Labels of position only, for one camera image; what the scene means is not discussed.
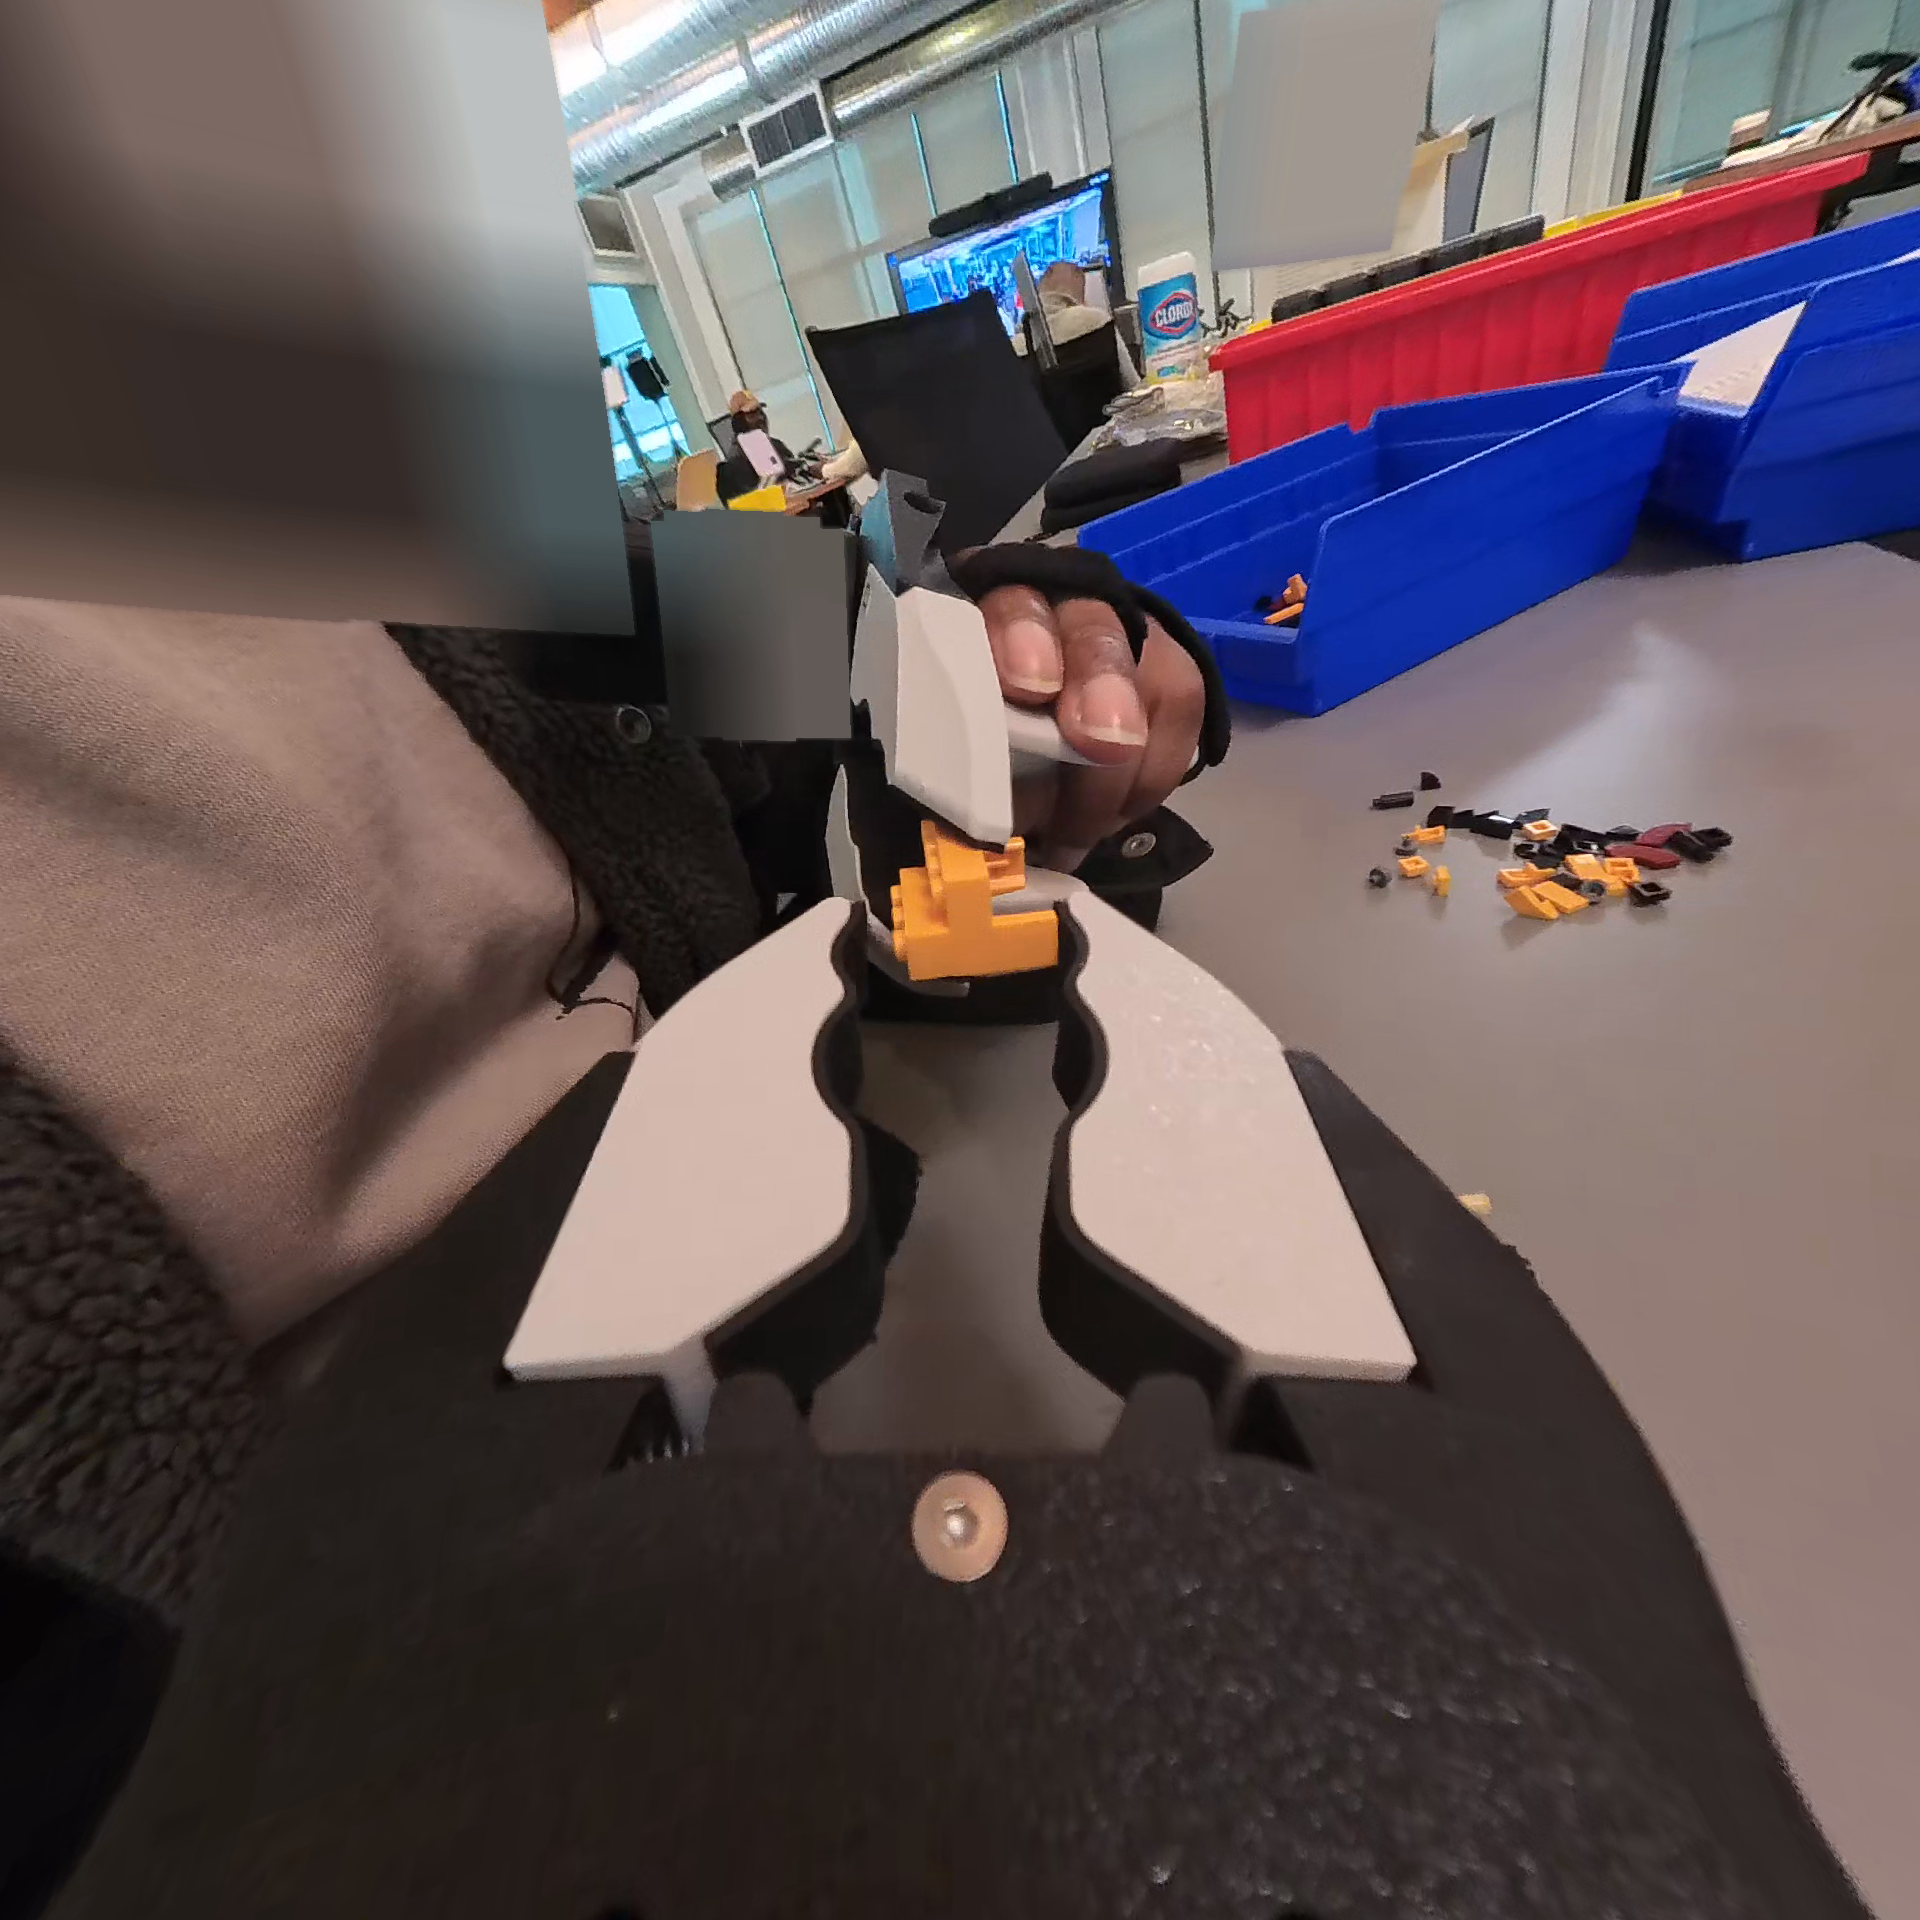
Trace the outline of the pile of small toy bricks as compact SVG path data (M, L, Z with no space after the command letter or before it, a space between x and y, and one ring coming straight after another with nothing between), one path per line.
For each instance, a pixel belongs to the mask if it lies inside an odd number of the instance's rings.
M1482 874L1505 913L1526 926L1562 926L1605 907L1666 913L1678 876L1706 870L1738 836L1719 823L1659 821L1595 828L1550 806L1477 806L1443 797L1437 773L1372 797L1397 814L1393 849L1366 868L1369 893L1397 890L1446 903Z

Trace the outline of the person's black fleece jacket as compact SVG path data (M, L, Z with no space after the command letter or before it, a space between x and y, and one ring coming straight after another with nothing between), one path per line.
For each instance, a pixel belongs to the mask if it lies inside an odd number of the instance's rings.
M598 1002L620 958L649 1021L756 935L737 797L701 748L646 711L539 699L501 636L385 631L597 910L559 967L564 1013ZM179 1626L253 1447L266 1341L4 1042L4 1597L51 1589Z

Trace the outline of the orange toy brick assembly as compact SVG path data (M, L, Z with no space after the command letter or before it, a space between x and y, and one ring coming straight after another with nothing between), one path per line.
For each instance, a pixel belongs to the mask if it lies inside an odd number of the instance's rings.
M1025 839L980 849L922 821L919 851L919 866L903 866L891 887L891 948L911 982L974 982L1059 967L1053 905L998 910L1025 890Z

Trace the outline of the grey desk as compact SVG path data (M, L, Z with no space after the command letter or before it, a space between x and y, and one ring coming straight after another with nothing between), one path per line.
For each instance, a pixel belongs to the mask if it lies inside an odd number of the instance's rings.
M1915 1915L1915 537L1613 571L1318 718L1236 708L1162 933L1318 1054L1609 1375L1876 1915ZM1372 890L1373 794L1717 826L1562 929L1449 836Z

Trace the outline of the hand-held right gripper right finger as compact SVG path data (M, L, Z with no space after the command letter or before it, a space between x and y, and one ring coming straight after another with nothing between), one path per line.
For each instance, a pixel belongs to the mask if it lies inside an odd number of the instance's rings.
M1178 1375L1404 1385L1418 1353L1282 1042L1092 893L1059 905L1063 1102L1039 1309L1116 1397Z

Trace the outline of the silver ventilation duct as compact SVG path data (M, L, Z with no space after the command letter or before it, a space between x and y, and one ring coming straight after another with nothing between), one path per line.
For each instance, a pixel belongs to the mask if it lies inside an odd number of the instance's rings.
M603 3L546 33L574 194L606 196L812 95L831 134L1087 29L1129 3Z

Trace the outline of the person's beige hoodie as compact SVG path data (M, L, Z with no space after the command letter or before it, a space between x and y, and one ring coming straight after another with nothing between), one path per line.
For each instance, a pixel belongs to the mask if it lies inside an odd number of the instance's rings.
M4 597L3 1015L266 1341L433 1233L644 1015L372 622Z

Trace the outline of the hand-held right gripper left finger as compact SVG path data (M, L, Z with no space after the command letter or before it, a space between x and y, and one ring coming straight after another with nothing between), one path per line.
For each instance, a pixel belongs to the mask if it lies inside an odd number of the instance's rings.
M922 1194L914 1147L857 1110L866 910L813 905L710 974L635 1047L501 1371L643 1381L678 1434L719 1388L801 1417L877 1337Z

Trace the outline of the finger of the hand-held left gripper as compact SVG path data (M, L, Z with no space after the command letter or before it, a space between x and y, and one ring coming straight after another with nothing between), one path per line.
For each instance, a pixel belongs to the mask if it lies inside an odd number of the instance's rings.
M1012 750L983 612L965 597L891 587L866 567L851 699L887 782L974 843L1014 836Z
M831 891L862 907L869 938L891 939L899 866L882 853L866 855L854 835L847 773L837 773L827 799L822 851Z

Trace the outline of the person's left hand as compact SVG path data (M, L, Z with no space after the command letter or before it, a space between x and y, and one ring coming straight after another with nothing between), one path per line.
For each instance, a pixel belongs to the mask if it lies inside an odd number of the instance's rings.
M954 559L950 579L983 615L1001 699L1050 718L1079 755L1014 782L1031 863L1079 870L1223 758L1230 716L1214 667L1108 557L991 543Z

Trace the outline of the black mesh chair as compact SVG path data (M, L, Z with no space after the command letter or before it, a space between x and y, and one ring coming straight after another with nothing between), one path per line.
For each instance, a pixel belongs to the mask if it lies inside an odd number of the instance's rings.
M810 326L807 347L869 469L916 476L943 503L947 557L991 543L1068 461L1035 372L985 293Z

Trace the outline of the nested blue plastic bins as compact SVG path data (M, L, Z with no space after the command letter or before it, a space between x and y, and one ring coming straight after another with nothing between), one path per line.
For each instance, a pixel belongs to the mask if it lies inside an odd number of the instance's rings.
M1765 314L1805 301L1742 417L1675 403L1645 514L1732 559L1915 529L1917 212L1636 290L1605 369L1681 369Z

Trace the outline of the blue plastic bin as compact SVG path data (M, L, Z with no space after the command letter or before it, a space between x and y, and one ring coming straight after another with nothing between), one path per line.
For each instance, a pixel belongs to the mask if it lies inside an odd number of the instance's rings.
M1231 463L1077 535L1178 607L1243 703L1357 699L1625 553L1681 369L1380 409ZM1308 581L1303 619L1257 597Z

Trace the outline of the black soft case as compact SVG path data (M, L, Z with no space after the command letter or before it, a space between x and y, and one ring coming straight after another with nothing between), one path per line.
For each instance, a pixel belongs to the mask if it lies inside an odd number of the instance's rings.
M1039 493L1039 537L1055 537L1091 522L1127 511L1172 491L1183 478L1183 446L1151 439L1118 444L1060 467Z

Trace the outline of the white wipes canister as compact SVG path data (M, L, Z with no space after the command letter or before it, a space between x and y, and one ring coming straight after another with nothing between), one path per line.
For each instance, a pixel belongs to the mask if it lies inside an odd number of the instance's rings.
M1164 386L1210 372L1210 337L1190 251L1143 262L1135 275L1135 321L1145 383Z

